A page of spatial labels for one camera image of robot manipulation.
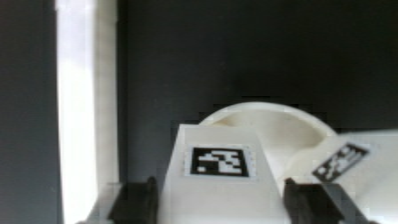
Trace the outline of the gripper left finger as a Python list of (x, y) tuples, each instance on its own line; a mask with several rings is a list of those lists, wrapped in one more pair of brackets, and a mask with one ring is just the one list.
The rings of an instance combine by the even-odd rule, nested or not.
[(144, 182), (123, 185), (112, 205), (108, 220), (112, 224), (156, 224), (158, 184), (149, 177)]

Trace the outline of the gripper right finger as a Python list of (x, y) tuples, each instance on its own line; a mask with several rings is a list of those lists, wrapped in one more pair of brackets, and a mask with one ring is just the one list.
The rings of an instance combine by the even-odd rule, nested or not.
[(288, 178), (283, 203), (291, 224), (363, 224), (363, 212), (334, 183), (299, 184)]

